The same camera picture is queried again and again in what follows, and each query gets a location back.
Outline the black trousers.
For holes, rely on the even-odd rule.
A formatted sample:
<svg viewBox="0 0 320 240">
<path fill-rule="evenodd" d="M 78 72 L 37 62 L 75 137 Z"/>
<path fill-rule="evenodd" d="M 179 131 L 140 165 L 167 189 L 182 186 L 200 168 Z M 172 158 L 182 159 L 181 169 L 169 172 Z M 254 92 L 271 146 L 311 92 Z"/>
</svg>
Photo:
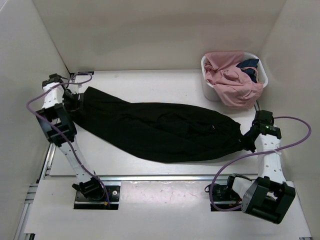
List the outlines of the black trousers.
<svg viewBox="0 0 320 240">
<path fill-rule="evenodd" d="M 127 102 L 89 87 L 82 107 L 68 112 L 84 130 L 149 161 L 208 161 L 244 149 L 238 122 L 194 105 Z"/>
</svg>

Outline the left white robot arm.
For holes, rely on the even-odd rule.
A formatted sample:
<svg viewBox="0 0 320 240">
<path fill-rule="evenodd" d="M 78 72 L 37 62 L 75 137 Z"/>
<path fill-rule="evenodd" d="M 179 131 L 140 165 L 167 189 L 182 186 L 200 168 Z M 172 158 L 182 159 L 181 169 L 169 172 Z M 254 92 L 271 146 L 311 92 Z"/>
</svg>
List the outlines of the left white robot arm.
<svg viewBox="0 0 320 240">
<path fill-rule="evenodd" d="M 108 203 L 106 187 L 90 169 L 78 146 L 77 129 L 70 115 L 83 109 L 84 95 L 79 93 L 78 84 L 72 81 L 64 84 L 64 80 L 55 73 L 42 82 L 44 102 L 36 111 L 36 118 L 46 139 L 63 153 L 73 169 L 77 183 L 72 187 L 89 200 Z"/>
</svg>

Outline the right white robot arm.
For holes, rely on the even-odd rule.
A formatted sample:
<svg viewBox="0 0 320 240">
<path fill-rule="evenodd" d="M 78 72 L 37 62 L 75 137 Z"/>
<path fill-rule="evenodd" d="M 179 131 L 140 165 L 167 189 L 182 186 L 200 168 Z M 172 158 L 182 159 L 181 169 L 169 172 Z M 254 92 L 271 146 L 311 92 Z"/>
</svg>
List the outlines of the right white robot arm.
<svg viewBox="0 0 320 240">
<path fill-rule="evenodd" d="M 280 224 L 296 197 L 296 190 L 284 177 L 281 155 L 281 130 L 274 125 L 272 112 L 258 110 L 250 130 L 243 136 L 246 149 L 259 154 L 258 176 L 251 180 L 232 174 L 224 193 L 230 200 L 241 199 L 245 214 Z"/>
</svg>

